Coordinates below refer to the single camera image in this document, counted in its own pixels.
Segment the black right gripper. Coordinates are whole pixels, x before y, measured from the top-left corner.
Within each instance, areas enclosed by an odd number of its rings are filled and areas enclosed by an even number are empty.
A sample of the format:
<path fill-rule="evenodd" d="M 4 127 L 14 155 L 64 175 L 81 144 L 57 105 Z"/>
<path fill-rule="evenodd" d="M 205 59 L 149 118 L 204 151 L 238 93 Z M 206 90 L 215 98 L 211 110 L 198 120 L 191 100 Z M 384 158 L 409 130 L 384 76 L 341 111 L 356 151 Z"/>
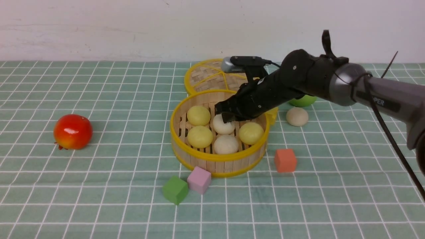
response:
<path fill-rule="evenodd" d="M 234 95 L 215 104 L 214 112 L 221 114 L 224 123 L 253 120 L 298 96 L 297 85 L 298 74 L 275 71 L 260 80 L 242 84 Z"/>

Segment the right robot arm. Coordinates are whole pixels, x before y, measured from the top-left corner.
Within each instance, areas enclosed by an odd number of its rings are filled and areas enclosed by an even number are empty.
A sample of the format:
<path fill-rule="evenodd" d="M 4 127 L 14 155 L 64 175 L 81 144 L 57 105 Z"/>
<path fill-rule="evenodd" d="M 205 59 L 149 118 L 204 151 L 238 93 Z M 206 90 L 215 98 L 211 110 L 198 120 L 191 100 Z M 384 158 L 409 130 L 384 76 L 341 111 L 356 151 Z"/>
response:
<path fill-rule="evenodd" d="M 416 160 L 424 172 L 424 86 L 373 77 L 363 66 L 350 63 L 331 51 L 330 34 L 324 30 L 325 53 L 312 56 L 303 49 L 293 50 L 278 69 L 267 73 L 272 61 L 259 56 L 230 56 L 222 60 L 225 73 L 244 73 L 236 94 L 214 106 L 224 122 L 246 121 L 305 95 L 328 100 L 340 106 L 362 104 L 402 121 L 407 128 L 407 148 L 416 150 Z"/>

